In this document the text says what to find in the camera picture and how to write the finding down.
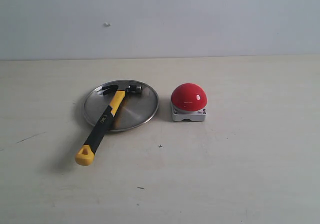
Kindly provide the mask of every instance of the black rubber grip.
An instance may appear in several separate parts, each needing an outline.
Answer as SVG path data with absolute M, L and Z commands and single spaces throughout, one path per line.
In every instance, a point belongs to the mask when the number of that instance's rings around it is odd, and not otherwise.
M 106 131 L 110 129 L 114 117 L 111 113 L 112 108 L 108 106 L 99 120 L 97 121 L 96 125 L 94 126 L 93 130 L 91 131 L 90 135 L 86 139 L 84 145 L 89 145 L 91 151 L 95 154 L 101 140 L 104 138 Z

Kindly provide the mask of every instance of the hammer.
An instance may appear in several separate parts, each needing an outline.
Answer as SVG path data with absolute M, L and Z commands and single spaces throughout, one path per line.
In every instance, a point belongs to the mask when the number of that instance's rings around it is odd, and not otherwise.
M 113 96 L 110 104 L 102 113 L 93 130 L 74 158 L 76 163 L 83 166 L 88 166 L 93 162 L 100 142 L 104 138 L 106 131 L 110 129 L 114 121 L 116 112 L 124 97 L 128 93 L 141 93 L 142 87 L 141 85 L 128 85 L 127 83 L 120 83 L 119 85 L 110 85 L 103 87 L 102 90 L 103 95 L 109 94 L 111 92 L 115 92 L 115 95 Z

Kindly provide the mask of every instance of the scratch mark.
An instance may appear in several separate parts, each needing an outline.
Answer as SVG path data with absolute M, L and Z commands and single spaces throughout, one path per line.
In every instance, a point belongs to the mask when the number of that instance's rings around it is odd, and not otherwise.
M 20 140 L 19 142 L 16 142 L 16 144 L 17 144 L 17 143 L 22 143 L 22 142 L 25 141 L 25 140 L 28 140 L 28 139 L 30 139 L 30 138 L 34 138 L 34 137 L 36 137 L 36 136 L 38 136 L 38 135 L 41 135 L 41 134 L 43 134 L 43 133 L 34 134 L 34 135 L 30 136 L 30 137 L 27 137 L 27 138 L 25 138 L 25 139 Z

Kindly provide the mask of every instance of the red button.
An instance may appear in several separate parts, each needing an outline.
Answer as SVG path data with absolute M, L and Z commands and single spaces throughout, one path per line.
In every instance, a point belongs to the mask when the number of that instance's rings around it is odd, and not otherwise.
M 178 109 L 194 112 L 206 106 L 207 96 L 198 85 L 185 83 L 173 91 L 171 102 Z

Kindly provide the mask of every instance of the hammer handle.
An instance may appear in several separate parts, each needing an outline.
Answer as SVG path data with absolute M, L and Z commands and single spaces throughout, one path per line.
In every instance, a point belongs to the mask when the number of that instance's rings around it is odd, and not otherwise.
M 115 93 L 110 104 L 105 109 L 96 125 L 94 126 L 93 130 L 89 134 L 88 138 L 84 142 L 84 145 L 76 154 L 75 161 L 78 164 L 88 166 L 93 162 L 100 142 L 104 138 L 106 131 L 110 129 L 114 121 L 115 114 L 126 95 L 125 93 L 125 91 L 120 90 Z

